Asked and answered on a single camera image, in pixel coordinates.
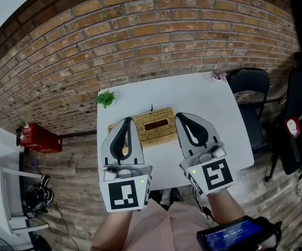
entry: wooden floor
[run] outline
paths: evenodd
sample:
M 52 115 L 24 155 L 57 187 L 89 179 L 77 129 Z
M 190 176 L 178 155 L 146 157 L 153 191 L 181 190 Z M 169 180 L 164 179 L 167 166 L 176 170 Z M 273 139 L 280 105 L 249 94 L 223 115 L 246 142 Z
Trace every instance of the wooden floor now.
M 30 153 L 26 158 L 25 170 L 51 176 L 55 206 L 62 211 L 70 235 L 84 251 L 89 251 L 92 236 L 106 215 L 98 185 L 96 145 L 95 135 L 70 138 L 64 140 L 59 154 Z M 36 159 L 39 166 L 32 167 L 31 162 Z M 302 202 L 294 194 L 298 175 L 285 175 L 279 162 L 273 180 L 266 183 L 264 176 L 269 170 L 267 153 L 256 158 L 254 166 L 238 172 L 238 182 L 229 191 L 247 215 L 282 221 L 280 246 L 292 250 L 302 242 Z M 302 194 L 302 180 L 299 188 Z M 180 188 L 182 201 L 195 205 L 191 191 L 189 186 Z M 40 234 L 52 250 L 77 250 L 55 206 L 50 206 L 48 214 L 38 215 L 31 223 L 49 223 L 50 228 Z

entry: white table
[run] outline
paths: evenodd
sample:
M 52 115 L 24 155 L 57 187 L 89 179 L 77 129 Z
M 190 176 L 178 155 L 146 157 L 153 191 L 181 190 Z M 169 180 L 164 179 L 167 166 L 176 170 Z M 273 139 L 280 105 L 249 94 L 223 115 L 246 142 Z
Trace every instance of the white table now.
M 115 92 L 114 106 L 106 110 L 98 105 L 98 163 L 101 178 L 101 145 L 107 126 L 125 117 L 171 107 L 174 113 L 187 112 L 212 123 L 225 143 L 229 166 L 235 170 L 253 165 L 253 155 L 246 128 L 236 100 L 227 82 L 212 80 L 211 72 L 152 79 L 109 89 Z M 151 190 L 191 184 L 179 164 L 184 159 L 179 141 L 171 141 L 143 150 L 145 164 L 153 166 Z
M 6 231 L 9 235 L 28 233 L 32 231 L 38 231 L 49 227 L 48 224 L 37 226 L 37 227 L 25 227 L 13 229 L 13 222 L 18 220 L 26 220 L 25 216 L 12 216 L 9 211 L 8 196 L 6 189 L 5 174 L 13 174 L 24 177 L 38 178 L 39 181 L 42 179 L 42 175 L 25 173 L 17 170 L 0 166 L 0 227 Z

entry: black chair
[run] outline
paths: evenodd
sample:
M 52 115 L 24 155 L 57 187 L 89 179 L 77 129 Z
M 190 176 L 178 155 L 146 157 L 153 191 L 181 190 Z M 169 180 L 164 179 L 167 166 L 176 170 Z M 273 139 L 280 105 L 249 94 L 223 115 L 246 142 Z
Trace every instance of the black chair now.
M 262 69 L 255 68 L 239 69 L 231 74 L 228 82 L 234 94 L 244 91 L 255 91 L 264 94 L 263 101 L 258 104 L 238 105 L 249 136 L 251 148 L 253 151 L 257 150 L 264 146 L 264 138 L 259 120 L 270 88 L 268 73 Z
M 302 119 L 300 120 L 301 132 L 297 138 L 290 135 L 285 129 L 285 121 L 291 117 L 299 118 L 302 115 L 302 66 L 300 56 L 297 54 L 297 65 L 288 77 L 286 104 L 283 111 L 274 118 L 269 130 L 272 142 L 272 168 L 265 181 L 269 181 L 280 157 L 283 169 L 287 175 L 302 167 Z

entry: green plant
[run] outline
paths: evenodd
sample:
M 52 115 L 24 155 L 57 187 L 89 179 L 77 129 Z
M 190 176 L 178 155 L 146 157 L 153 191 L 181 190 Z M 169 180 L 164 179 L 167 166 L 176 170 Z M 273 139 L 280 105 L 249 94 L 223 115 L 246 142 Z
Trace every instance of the green plant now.
M 114 92 L 111 93 L 111 92 L 109 92 L 109 90 L 107 90 L 107 91 L 101 93 L 97 97 L 96 102 L 99 104 L 102 104 L 103 107 L 106 109 L 107 106 L 112 104 L 114 99 L 115 99 Z

